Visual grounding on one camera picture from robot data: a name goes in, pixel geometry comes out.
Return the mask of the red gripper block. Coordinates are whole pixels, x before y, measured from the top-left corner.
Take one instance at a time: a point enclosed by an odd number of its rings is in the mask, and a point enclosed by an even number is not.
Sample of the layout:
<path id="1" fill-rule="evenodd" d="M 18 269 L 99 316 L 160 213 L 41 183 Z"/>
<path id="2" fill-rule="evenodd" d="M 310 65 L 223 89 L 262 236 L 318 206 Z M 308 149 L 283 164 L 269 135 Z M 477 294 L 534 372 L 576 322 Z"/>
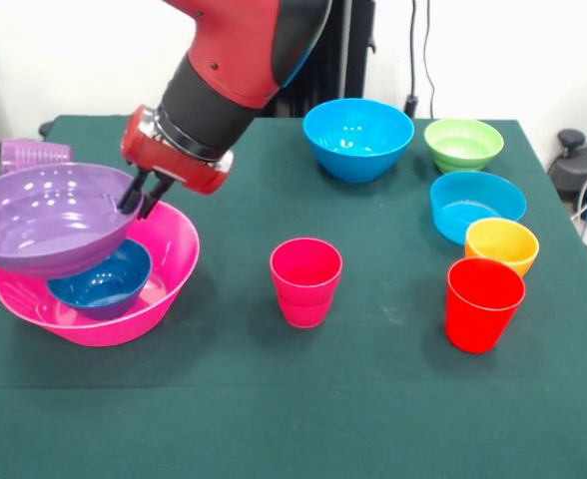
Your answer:
<path id="1" fill-rule="evenodd" d="M 156 185 L 144 194 L 138 212 L 140 220 L 149 216 L 170 189 L 173 180 L 188 190 L 210 195 L 223 185 L 234 163 L 234 152 L 231 150 L 216 161 L 205 161 L 181 151 L 163 136 L 156 117 L 154 109 L 139 106 L 128 120 L 121 141 L 122 156 L 139 168 L 118 202 L 120 213 L 132 214 L 137 209 L 149 171 L 167 176 L 158 177 Z"/>

